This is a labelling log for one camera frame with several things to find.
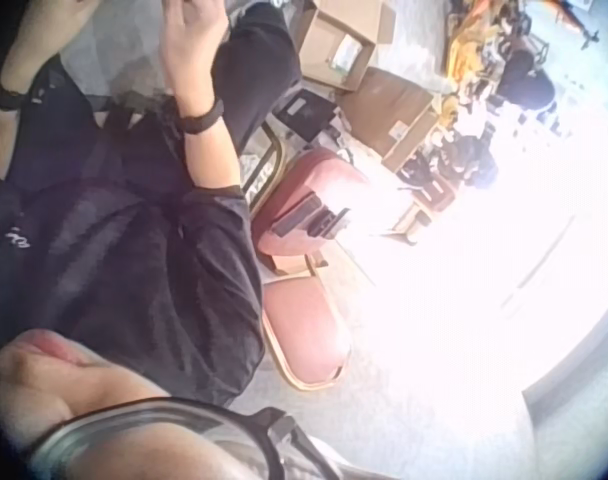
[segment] chair backrest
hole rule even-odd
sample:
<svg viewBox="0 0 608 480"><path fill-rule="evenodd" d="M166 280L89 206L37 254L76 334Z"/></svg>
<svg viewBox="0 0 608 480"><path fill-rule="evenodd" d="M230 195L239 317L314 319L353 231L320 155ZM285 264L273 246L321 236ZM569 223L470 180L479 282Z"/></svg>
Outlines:
<svg viewBox="0 0 608 480"><path fill-rule="evenodd" d="M332 385L348 361L350 334L318 277L266 285L264 329L282 373L300 390Z"/></svg>

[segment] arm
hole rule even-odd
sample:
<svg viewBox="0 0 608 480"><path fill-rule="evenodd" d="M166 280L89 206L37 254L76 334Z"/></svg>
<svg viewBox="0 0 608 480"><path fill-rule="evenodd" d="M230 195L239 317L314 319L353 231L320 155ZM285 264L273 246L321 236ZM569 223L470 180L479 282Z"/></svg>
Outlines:
<svg viewBox="0 0 608 480"><path fill-rule="evenodd" d="M201 117L215 103L211 69L228 27L223 0L165 0L162 58L182 117ZM237 153L223 119L185 135L186 163L198 187L239 186Z"/></svg>
<svg viewBox="0 0 608 480"><path fill-rule="evenodd" d="M42 66L88 22L101 0L30 0L0 72L7 91L26 94ZM20 112L0 110L0 179L8 173Z"/></svg>
<svg viewBox="0 0 608 480"><path fill-rule="evenodd" d="M19 60L16 50L11 49L0 73L2 88L10 92L27 94L37 70ZM0 110L0 180L4 180L11 165L20 112Z"/></svg>

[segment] cardboard box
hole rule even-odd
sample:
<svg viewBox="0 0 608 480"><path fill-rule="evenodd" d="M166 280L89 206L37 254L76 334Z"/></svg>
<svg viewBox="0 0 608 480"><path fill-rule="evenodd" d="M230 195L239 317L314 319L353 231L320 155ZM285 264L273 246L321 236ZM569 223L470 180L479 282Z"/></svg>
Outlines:
<svg viewBox="0 0 608 480"><path fill-rule="evenodd" d="M397 172L437 125L433 95L415 83L369 68L359 90L337 99L351 134Z"/></svg>
<svg viewBox="0 0 608 480"><path fill-rule="evenodd" d="M355 91L379 44L390 44L395 12L382 0L309 0L295 34L304 77Z"/></svg>

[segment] watch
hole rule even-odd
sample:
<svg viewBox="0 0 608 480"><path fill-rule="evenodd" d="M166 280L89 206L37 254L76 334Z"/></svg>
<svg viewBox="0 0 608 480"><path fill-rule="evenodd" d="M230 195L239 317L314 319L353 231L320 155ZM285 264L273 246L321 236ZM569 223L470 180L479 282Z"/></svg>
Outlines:
<svg viewBox="0 0 608 480"><path fill-rule="evenodd" d="M20 110L26 102L27 96L22 93L10 92L0 83L0 110L3 112Z"/></svg>
<svg viewBox="0 0 608 480"><path fill-rule="evenodd" d="M180 118L179 126L184 133L197 135L215 125L222 115L224 115L224 102L222 99L216 98L213 108L208 113L201 117Z"/></svg>

